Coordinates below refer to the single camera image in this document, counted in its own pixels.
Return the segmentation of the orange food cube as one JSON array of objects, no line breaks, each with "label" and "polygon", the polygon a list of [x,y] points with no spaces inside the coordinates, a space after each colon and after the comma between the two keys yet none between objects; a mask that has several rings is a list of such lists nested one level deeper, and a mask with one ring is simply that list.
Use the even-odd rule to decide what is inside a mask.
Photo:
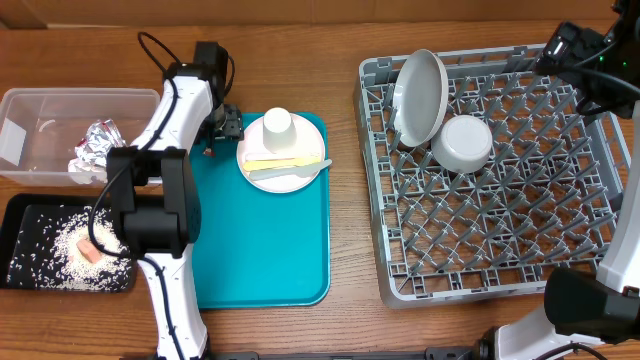
[{"label": "orange food cube", "polygon": [[87,239],[78,240],[76,247],[83,258],[91,264],[98,263],[102,258],[101,252]]}]

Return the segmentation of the grey round plate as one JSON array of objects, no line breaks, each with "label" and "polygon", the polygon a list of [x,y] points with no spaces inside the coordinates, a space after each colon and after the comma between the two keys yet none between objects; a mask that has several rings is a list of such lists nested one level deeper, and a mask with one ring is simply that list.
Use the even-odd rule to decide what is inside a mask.
[{"label": "grey round plate", "polygon": [[400,69],[392,98],[394,127],[403,145],[417,147],[434,137],[448,95],[448,75],[440,58],[426,49],[412,53]]}]

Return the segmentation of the silver foil wrapper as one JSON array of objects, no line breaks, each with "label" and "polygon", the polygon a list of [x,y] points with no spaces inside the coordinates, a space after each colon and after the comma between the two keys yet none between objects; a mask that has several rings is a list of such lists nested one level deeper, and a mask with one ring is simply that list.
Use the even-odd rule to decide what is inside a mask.
[{"label": "silver foil wrapper", "polygon": [[91,124],[85,137],[75,146],[76,158],[85,165],[105,168],[112,148],[125,147],[126,142],[112,119]]}]

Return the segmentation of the grey plastic dishwasher rack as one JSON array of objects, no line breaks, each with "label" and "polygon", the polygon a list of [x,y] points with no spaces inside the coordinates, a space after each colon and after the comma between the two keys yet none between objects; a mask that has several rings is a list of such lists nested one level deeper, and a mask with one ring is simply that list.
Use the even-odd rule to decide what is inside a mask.
[{"label": "grey plastic dishwasher rack", "polygon": [[579,93],[532,68],[540,45],[444,52],[448,116],[486,123],[478,171],[400,142],[401,56],[361,62],[354,91],[377,277],[394,309],[540,293],[558,267],[593,273],[616,228],[631,156],[617,118],[584,118]]}]

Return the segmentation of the white paper cup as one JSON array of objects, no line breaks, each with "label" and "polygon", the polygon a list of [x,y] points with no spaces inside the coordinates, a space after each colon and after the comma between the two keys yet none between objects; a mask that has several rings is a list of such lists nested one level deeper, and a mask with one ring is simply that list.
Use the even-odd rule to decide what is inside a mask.
[{"label": "white paper cup", "polygon": [[263,116],[263,145],[277,153],[293,148],[297,134],[291,113],[281,107],[269,109]]}]

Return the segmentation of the clear plastic bin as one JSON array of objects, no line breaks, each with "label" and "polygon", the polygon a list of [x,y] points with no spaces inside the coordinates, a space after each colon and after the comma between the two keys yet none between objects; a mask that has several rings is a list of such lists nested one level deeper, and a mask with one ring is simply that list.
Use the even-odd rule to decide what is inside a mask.
[{"label": "clear plastic bin", "polygon": [[68,162],[91,124],[112,119],[125,142],[160,102],[153,89],[15,88],[1,101],[1,175],[26,186],[76,186]]}]

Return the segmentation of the teal plastic tray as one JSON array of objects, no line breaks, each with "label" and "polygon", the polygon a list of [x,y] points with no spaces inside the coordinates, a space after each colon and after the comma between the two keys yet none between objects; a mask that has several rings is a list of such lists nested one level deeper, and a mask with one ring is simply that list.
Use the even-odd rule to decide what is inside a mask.
[{"label": "teal plastic tray", "polygon": [[193,252],[201,309],[308,306],[330,287],[329,172],[272,193],[245,178],[237,143],[191,151],[202,209]]}]

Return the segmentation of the white napkin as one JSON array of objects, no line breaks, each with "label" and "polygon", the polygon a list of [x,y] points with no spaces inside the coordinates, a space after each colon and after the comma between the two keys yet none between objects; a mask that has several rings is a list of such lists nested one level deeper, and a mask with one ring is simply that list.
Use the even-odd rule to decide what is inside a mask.
[{"label": "white napkin", "polygon": [[91,165],[79,158],[68,162],[70,178],[78,184],[98,184],[107,182],[106,170],[101,166]]}]

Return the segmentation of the white rice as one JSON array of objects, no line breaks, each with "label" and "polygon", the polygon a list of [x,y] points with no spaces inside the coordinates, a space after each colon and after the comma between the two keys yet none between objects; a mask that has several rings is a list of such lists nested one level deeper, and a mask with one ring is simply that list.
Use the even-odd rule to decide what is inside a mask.
[{"label": "white rice", "polygon": [[96,264],[76,242],[88,237],[89,205],[29,205],[9,257],[5,286],[13,289],[118,293],[129,290],[135,269],[129,259],[102,254]]}]

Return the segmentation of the black plastic tray bin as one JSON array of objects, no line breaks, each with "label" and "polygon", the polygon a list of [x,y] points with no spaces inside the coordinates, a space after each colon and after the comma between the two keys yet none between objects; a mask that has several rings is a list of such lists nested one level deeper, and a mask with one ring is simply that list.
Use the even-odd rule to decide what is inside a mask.
[{"label": "black plastic tray bin", "polygon": [[86,196],[18,194],[1,221],[3,289],[120,293],[135,283],[129,259],[88,261],[77,242],[88,235],[95,199]]}]

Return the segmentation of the light grey plastic knife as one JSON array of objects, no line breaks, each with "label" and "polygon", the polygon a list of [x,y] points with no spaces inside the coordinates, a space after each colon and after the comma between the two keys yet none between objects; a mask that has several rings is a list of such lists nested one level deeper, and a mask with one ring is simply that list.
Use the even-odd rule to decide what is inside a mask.
[{"label": "light grey plastic knife", "polygon": [[248,177],[253,181],[271,179],[280,176],[295,175],[301,178],[309,177],[332,164],[331,159],[323,160],[309,165],[289,168],[256,170],[249,173]]}]

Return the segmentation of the red sauce packet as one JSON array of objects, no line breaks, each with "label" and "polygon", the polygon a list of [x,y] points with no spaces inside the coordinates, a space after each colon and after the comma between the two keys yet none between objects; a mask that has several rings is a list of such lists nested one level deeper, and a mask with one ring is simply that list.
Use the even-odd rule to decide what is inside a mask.
[{"label": "red sauce packet", "polygon": [[211,147],[206,147],[206,148],[203,150],[203,154],[204,154],[205,156],[214,157],[214,156],[215,156],[215,151],[214,151]]}]

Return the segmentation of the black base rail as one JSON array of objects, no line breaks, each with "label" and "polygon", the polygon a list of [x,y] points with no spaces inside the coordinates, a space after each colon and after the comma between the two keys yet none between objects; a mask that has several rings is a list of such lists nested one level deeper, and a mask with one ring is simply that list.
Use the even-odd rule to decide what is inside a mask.
[{"label": "black base rail", "polygon": [[471,347],[433,347],[418,352],[258,354],[256,352],[212,353],[206,360],[467,360]]}]

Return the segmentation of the white small bowl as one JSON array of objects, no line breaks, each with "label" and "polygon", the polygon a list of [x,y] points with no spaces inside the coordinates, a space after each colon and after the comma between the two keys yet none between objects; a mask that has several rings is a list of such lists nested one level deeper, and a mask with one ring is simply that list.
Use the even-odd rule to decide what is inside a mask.
[{"label": "white small bowl", "polygon": [[436,162],[456,173],[473,173],[488,161],[493,136],[482,120],[459,115],[449,119],[431,141]]}]

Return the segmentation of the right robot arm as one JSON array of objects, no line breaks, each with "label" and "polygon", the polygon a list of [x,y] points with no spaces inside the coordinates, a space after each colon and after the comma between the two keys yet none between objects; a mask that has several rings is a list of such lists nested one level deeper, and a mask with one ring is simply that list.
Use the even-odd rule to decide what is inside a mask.
[{"label": "right robot arm", "polygon": [[[639,4],[616,1],[618,18],[606,34],[561,23],[533,70],[557,76],[582,94],[576,112],[587,125],[598,115],[639,119]],[[592,271],[557,267],[542,306],[517,322],[493,328],[465,353],[467,359],[562,359],[639,337],[639,160],[632,159],[623,194],[616,197],[612,240]]]}]

